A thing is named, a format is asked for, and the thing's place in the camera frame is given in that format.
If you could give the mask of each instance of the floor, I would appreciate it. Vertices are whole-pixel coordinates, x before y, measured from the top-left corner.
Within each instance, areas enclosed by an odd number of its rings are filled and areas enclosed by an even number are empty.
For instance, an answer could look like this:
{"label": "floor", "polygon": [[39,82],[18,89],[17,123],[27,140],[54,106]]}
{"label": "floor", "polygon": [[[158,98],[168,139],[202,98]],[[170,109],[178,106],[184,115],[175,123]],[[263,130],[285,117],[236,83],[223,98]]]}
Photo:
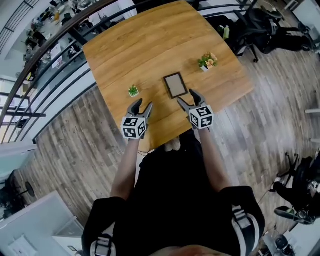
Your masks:
{"label": "floor", "polygon": [[[286,25],[294,25],[293,17],[284,14]],[[312,52],[278,49],[258,54],[258,63],[253,63],[249,51],[239,58],[254,91],[215,115],[213,134],[233,184],[253,188],[266,219],[265,230],[274,233],[276,225],[283,233],[293,223],[273,213],[285,202],[268,190],[277,173],[289,167],[286,152],[292,157],[313,156],[319,146],[309,138],[320,138],[320,118],[304,110],[315,106],[320,61]],[[125,148],[98,88],[66,109],[37,143],[39,149],[17,172],[17,179],[33,185],[36,199],[57,190],[85,224],[93,201],[109,196]]]}

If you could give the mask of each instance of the shoulder strap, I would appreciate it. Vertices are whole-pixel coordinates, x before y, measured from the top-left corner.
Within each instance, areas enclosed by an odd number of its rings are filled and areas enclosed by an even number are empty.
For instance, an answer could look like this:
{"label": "shoulder strap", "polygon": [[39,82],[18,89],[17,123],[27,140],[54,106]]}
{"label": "shoulder strap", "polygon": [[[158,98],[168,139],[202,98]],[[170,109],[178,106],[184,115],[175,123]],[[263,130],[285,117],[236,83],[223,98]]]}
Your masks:
{"label": "shoulder strap", "polygon": [[90,256],[116,256],[116,246],[113,242],[115,222],[108,227],[91,245]]}
{"label": "shoulder strap", "polygon": [[232,212],[231,223],[239,240],[240,256],[248,256],[258,245],[260,235],[258,222],[253,215],[247,214],[240,205],[232,205]]}

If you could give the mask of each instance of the desk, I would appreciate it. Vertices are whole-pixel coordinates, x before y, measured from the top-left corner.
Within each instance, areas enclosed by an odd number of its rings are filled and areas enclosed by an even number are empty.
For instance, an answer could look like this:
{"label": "desk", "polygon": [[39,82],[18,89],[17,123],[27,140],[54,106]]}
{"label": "desk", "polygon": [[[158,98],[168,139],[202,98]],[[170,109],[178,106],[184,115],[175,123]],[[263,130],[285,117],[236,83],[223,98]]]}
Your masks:
{"label": "desk", "polygon": [[[186,87],[203,94],[214,112],[253,90],[227,44],[185,1],[122,21],[88,42],[83,50],[118,127],[132,102],[143,98],[142,111],[153,102],[150,126],[139,146],[144,152],[191,129],[177,99],[169,97],[163,77],[180,72]],[[217,56],[218,66],[203,72],[197,60],[206,52]],[[132,85],[137,86],[138,97],[129,96]],[[193,102],[190,94],[182,98]]]}

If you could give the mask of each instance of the black t-shirt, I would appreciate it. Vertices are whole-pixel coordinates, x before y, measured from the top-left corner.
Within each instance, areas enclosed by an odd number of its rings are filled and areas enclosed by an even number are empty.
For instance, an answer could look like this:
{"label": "black t-shirt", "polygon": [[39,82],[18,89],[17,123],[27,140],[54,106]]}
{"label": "black t-shirt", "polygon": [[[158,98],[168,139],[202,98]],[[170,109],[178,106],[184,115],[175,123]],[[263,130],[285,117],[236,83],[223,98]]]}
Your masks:
{"label": "black t-shirt", "polygon": [[232,205],[241,205],[256,218],[262,236],[265,219],[251,187],[214,192],[199,147],[171,152],[158,149],[140,167],[128,201],[119,197],[95,201],[82,237],[86,255],[113,222],[117,256],[149,256],[166,247],[188,245],[240,255]]}

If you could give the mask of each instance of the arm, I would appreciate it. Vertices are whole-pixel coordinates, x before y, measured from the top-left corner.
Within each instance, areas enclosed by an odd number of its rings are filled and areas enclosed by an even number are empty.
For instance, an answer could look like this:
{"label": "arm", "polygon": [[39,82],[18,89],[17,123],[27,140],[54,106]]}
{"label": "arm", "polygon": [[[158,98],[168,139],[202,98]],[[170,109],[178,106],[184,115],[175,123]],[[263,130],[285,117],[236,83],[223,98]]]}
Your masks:
{"label": "arm", "polygon": [[231,187],[228,174],[225,171],[220,152],[210,135],[210,131],[205,128],[199,130],[201,146],[203,151],[203,161],[206,174],[212,188],[220,192],[222,189]]}
{"label": "arm", "polygon": [[135,187],[137,155],[140,139],[130,139],[112,184],[110,197],[127,200]]}

